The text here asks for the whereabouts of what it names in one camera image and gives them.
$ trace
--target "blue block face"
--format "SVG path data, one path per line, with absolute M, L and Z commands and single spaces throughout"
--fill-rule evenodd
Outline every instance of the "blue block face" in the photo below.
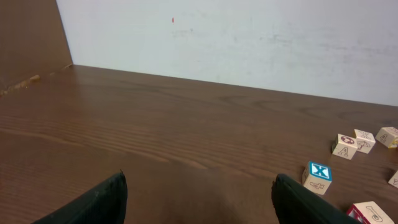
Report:
M 314 177 L 318 177 L 324 180 L 331 181 L 331 168 L 322 164 L 309 162 L 308 164 L 309 173 Z

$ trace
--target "block with blue top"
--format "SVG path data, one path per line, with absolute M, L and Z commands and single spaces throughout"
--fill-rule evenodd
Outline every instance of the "block with blue top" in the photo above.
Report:
M 316 162 L 308 162 L 303 173 L 303 186 L 323 195 L 331 184 L 331 168 Z

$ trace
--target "white backdrop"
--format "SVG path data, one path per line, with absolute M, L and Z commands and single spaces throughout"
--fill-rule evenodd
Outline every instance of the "white backdrop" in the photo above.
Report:
M 77 65 L 398 106 L 396 0 L 57 2 Z

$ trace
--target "toy block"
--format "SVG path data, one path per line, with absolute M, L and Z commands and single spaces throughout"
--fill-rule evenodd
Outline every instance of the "toy block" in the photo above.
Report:
M 336 140 L 331 146 L 333 155 L 352 159 L 357 150 L 356 139 L 342 134 L 337 134 Z
M 389 127 L 381 128 L 376 139 L 389 149 L 398 148 L 398 129 Z
M 314 193 L 323 195 L 331 184 L 331 168 L 322 164 L 308 162 L 303 176 L 303 186 Z
M 355 203 L 349 208 L 347 215 L 361 223 L 394 224 L 391 218 L 374 202 Z
M 391 177 L 388 183 L 398 188 L 398 171 Z
M 366 131 L 354 129 L 356 144 L 358 145 L 358 152 L 368 154 L 376 143 L 373 134 Z

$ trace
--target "brown wooden surface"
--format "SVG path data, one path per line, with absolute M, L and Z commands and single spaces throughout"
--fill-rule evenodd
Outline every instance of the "brown wooden surface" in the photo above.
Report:
M 271 185 L 332 167 L 325 200 L 375 201 L 398 153 L 377 143 L 332 156 L 337 133 L 398 126 L 398 109 L 278 91 L 73 66 L 0 98 L 0 222 L 29 223 L 122 169 L 126 223 L 277 223 Z
M 71 63 L 55 0 L 0 1 L 0 90 Z

